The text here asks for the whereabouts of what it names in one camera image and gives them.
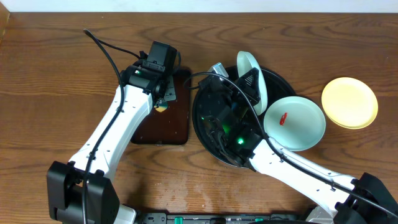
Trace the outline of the light blue plate front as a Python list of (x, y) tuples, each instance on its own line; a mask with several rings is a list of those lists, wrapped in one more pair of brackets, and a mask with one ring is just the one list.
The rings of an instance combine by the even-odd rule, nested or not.
[(238, 52), (236, 62), (238, 69), (238, 77), (245, 75), (252, 68), (256, 68), (259, 71), (256, 89), (259, 90), (260, 100), (253, 107), (256, 114), (261, 115), (263, 114), (263, 112), (265, 112), (268, 102), (266, 83), (261, 68), (257, 60), (254, 58), (254, 56), (251, 53), (245, 51)]

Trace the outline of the light green plate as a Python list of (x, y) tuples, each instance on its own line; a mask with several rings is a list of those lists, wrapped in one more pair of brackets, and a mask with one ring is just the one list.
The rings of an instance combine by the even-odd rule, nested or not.
[(304, 151), (320, 142), (326, 119), (320, 107), (301, 96), (275, 101), (263, 120), (265, 132), (291, 151)]

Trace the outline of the yellow plate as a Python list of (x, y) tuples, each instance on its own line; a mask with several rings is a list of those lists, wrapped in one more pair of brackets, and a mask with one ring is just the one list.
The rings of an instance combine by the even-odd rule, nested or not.
[(378, 102), (372, 89), (350, 77), (336, 78), (324, 87), (321, 103), (326, 115), (347, 129), (369, 126), (378, 113)]

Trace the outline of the green yellow sponge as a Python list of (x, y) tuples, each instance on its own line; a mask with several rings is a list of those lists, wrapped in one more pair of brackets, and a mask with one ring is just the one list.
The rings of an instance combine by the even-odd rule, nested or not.
[(162, 101), (159, 100), (159, 101), (155, 104), (155, 106), (154, 106), (154, 109), (155, 109), (157, 112), (159, 112), (159, 113), (162, 113), (162, 112), (165, 111), (167, 108), (168, 108), (168, 103), (167, 103), (166, 101), (164, 101), (164, 100), (162, 100)]

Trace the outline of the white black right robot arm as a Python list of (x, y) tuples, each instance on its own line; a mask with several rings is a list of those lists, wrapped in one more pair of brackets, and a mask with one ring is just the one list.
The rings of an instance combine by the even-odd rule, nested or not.
[(206, 72), (193, 103), (193, 126), (203, 146), (217, 159), (271, 176), (313, 200), (335, 223), (396, 223), (397, 202), (375, 176), (359, 179), (328, 170), (292, 152), (266, 129), (267, 115), (256, 115), (259, 80), (274, 105), (295, 97), (280, 75), (254, 68), (242, 77), (236, 67), (227, 77)]

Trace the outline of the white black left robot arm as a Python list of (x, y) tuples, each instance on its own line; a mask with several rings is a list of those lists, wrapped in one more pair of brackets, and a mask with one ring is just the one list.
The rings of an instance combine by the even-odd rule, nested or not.
[(67, 163), (47, 171), (50, 218), (62, 223), (134, 223), (137, 212), (121, 204), (113, 187), (120, 158), (132, 135), (165, 95), (177, 69), (130, 65), (99, 125)]

